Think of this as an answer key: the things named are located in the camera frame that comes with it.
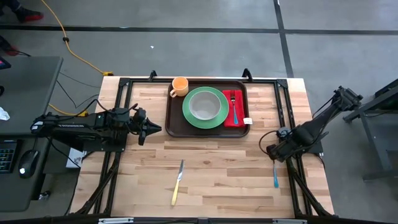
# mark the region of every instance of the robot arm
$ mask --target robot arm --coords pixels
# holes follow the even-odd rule
[[[146,111],[135,109],[129,116],[127,108],[113,108],[85,117],[58,116],[48,113],[35,119],[30,127],[37,137],[54,138],[79,151],[122,152],[127,134],[138,135],[139,145],[146,136],[161,131],[162,128],[146,118]]]
[[[267,153],[272,160],[285,161],[295,153],[305,153],[319,142],[327,133],[322,134],[325,126],[343,111],[352,111],[361,105],[361,95],[349,88],[341,86],[335,90],[331,105],[311,121],[298,125],[294,129],[280,128],[277,136],[281,140],[278,145],[267,146]]]

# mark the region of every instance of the red napkin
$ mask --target red napkin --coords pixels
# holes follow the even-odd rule
[[[231,101],[231,91],[235,92],[235,111],[236,117],[238,118],[238,124],[234,124],[234,108]],[[229,112],[224,121],[224,126],[227,128],[235,127],[242,128],[245,126],[243,123],[244,111],[243,111],[243,95],[242,90],[223,90],[223,94],[228,100]]]

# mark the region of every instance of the computer mouse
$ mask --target computer mouse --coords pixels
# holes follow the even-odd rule
[[[19,177],[27,179],[32,177],[36,170],[37,160],[39,159],[39,151],[28,150],[19,160],[18,171]]]

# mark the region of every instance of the green plate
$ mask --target green plate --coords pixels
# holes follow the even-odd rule
[[[194,94],[198,93],[199,91],[210,91],[220,99],[221,110],[215,118],[207,121],[202,121],[191,114],[191,111],[189,110],[189,101],[194,96]],[[184,102],[182,103],[182,113],[184,114],[185,119],[187,119],[187,121],[193,126],[202,129],[215,128],[222,124],[228,115],[228,111],[229,105],[226,97],[222,92],[212,87],[199,87],[192,90],[190,93],[188,93],[188,95],[184,99]]]

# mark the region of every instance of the orange mug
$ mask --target orange mug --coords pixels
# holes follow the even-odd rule
[[[185,77],[175,77],[172,82],[171,97],[185,96],[188,93],[188,80]]]

